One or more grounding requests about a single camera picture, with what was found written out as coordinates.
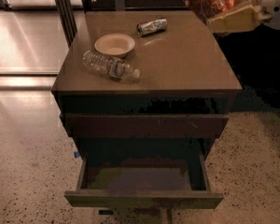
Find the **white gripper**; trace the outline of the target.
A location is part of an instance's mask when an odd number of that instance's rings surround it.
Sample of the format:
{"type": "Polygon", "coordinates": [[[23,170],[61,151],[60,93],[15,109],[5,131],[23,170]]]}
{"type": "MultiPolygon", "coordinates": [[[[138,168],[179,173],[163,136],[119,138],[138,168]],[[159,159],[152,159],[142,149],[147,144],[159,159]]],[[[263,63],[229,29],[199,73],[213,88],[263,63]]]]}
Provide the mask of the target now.
{"type": "Polygon", "coordinates": [[[234,0],[236,4],[248,2],[252,6],[234,7],[207,20],[213,33],[241,33],[256,29],[261,24],[280,30],[280,0],[234,0]]]}

